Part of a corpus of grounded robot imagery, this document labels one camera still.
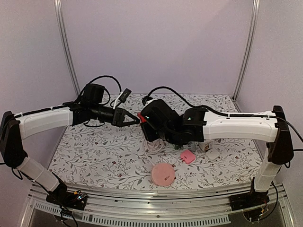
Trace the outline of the red cube socket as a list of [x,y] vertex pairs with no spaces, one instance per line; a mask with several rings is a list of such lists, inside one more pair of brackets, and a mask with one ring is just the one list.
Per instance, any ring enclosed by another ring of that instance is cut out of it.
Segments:
[[140,119],[141,123],[147,122],[146,119],[141,115],[140,112],[137,114],[137,116],[138,116],[138,118]]

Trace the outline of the pink plug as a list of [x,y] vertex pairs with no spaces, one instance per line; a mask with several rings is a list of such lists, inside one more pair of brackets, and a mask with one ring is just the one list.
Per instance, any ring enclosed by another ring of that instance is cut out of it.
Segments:
[[182,160],[182,162],[185,162],[186,164],[190,164],[193,161],[195,161],[196,156],[190,150],[185,150],[180,154],[180,159]]

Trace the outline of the round pink socket base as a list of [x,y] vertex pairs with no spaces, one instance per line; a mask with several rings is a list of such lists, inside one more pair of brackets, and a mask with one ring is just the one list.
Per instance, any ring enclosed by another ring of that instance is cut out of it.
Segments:
[[158,163],[151,170],[151,178],[158,186],[170,186],[175,180],[174,168],[168,163]]

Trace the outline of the white plug adapter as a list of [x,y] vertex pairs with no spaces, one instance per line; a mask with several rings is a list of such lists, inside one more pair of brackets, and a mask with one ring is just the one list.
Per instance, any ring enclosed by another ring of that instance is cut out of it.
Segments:
[[216,149],[209,149],[205,152],[205,156],[210,160],[215,160],[220,156],[220,152]]

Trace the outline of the white cube adapter red print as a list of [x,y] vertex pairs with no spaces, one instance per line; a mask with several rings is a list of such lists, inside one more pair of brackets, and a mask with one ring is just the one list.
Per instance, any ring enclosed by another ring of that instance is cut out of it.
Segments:
[[212,141],[199,142],[198,146],[202,151],[207,152],[213,148],[213,142]]

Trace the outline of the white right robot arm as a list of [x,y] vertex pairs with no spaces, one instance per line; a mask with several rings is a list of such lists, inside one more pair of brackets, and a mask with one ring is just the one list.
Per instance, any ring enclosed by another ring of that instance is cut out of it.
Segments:
[[289,124],[283,108],[262,113],[222,113],[208,106],[187,109],[182,115],[162,99],[151,101],[140,112],[142,130],[147,141],[162,139],[174,145],[221,138],[261,140],[267,144],[267,158],[262,161],[245,195],[248,206],[263,199],[280,167],[294,157]]

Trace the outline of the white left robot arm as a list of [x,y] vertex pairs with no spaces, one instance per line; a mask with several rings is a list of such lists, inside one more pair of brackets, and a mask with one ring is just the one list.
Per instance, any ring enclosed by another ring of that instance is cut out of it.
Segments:
[[140,122],[119,107],[131,90],[120,91],[112,107],[102,102],[106,91],[102,85],[88,83],[74,101],[27,113],[4,112],[0,123],[0,153],[4,164],[40,184],[60,205],[67,205],[71,199],[64,190],[65,185],[45,168],[64,129],[90,120],[116,127]]

